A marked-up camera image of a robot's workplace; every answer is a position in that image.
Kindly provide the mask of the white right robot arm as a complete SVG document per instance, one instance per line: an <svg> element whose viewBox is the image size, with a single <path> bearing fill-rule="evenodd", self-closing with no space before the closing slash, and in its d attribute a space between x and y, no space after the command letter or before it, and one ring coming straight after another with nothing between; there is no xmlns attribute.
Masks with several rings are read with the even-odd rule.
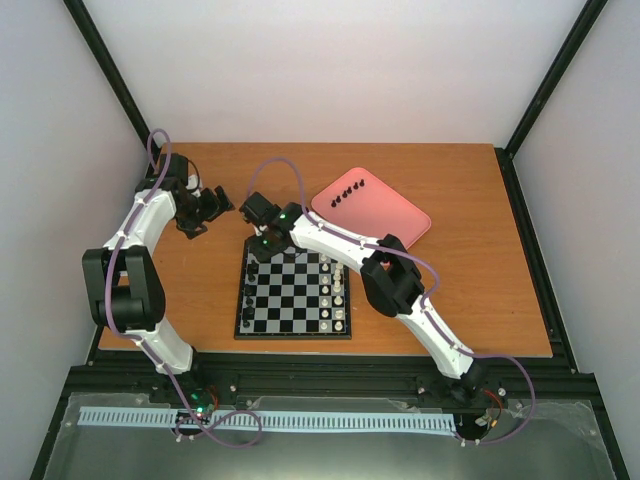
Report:
<svg viewBox="0 0 640 480"><path fill-rule="evenodd" d="M399 238L357 234L298 203L281 208L258 192L248 196L240 213L255 230L249 246L258 260L266 261L295 246L348 267L360 275L370 306L404 324L431 355L440 374L450 380L450 396L459 403L476 396L485 369L435 309L431 291L422 283L419 260Z"/></svg>

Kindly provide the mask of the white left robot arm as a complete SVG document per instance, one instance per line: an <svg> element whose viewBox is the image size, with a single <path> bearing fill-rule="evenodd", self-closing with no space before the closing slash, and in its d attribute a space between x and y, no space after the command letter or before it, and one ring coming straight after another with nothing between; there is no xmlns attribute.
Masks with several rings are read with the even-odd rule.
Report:
<svg viewBox="0 0 640 480"><path fill-rule="evenodd" d="M175 375L172 388L186 402L201 400L208 378L193 368L195 349L166 316L166 295L153 263L165 227L193 240L233 205L224 189L202 185L195 165L179 154L160 156L161 170L136 187L133 204L116 233L82 257L94 323L132 341L161 374Z"/></svg>

